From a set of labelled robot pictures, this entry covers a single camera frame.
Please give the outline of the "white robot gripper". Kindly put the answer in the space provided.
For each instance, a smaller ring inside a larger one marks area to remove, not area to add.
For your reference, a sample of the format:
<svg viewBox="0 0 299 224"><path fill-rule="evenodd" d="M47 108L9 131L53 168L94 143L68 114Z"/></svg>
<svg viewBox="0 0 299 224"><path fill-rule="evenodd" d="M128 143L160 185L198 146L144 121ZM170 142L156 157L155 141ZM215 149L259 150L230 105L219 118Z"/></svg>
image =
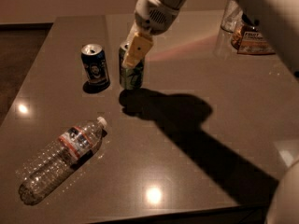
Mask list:
<svg viewBox="0 0 299 224"><path fill-rule="evenodd" d="M167 31L178 16L179 1L137 0L135 22L125 39L129 46L123 56L123 67L135 68L145 58L153 46L151 35L159 35Z"/></svg>

